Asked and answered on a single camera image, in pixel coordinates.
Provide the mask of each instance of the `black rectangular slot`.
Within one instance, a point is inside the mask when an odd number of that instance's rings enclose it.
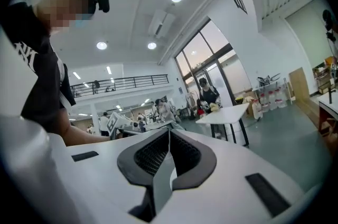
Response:
[[[290,204],[260,173],[248,175],[245,178],[272,217],[279,215],[290,207]]]
[[[99,155],[97,152],[90,151],[90,152],[86,152],[82,154],[72,155],[72,158],[75,162],[77,162],[77,161],[85,160],[85,159],[88,159],[88,158],[91,158],[97,155]]]

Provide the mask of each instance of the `tube light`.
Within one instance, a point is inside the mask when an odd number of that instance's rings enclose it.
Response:
[[[73,72],[73,74],[74,74],[74,76],[76,76],[78,79],[81,79],[81,78],[79,77],[79,75],[76,74],[76,72]]]

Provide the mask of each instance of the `ceiling vent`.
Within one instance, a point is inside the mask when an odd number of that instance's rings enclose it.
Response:
[[[165,37],[175,20],[175,16],[163,10],[156,10],[150,23],[148,34],[159,39]]]

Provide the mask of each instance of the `black t-shirt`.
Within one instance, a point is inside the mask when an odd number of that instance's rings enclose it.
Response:
[[[217,97],[220,96],[220,94],[218,93],[218,91],[216,90],[214,86],[213,86],[213,90],[214,90],[214,93],[212,92],[210,88],[208,91],[203,91],[203,95],[200,93],[201,101],[206,101],[208,105],[210,105],[210,103],[216,103],[216,99]]]
[[[21,115],[51,132],[59,109],[75,105],[67,66],[53,51],[50,35],[31,6],[26,3],[9,6],[1,14],[1,25],[18,55],[38,76]]]

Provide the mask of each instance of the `person wearing black t-shirt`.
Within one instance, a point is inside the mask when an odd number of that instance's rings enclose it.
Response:
[[[72,23],[88,20],[97,0],[41,0],[34,6],[16,3],[1,13],[1,25],[17,54],[37,75],[21,115],[59,134],[66,146],[108,141],[72,126],[67,109],[75,105],[67,66],[50,44],[51,34]]]
[[[218,93],[216,88],[214,86],[212,86],[212,88],[211,88],[208,85],[208,83],[206,82],[205,78],[201,78],[199,80],[199,83],[200,83],[200,86],[202,88],[202,90],[200,92],[201,101],[206,101],[208,103],[208,105],[210,105],[210,103],[216,104],[216,101],[220,97],[220,94]]]

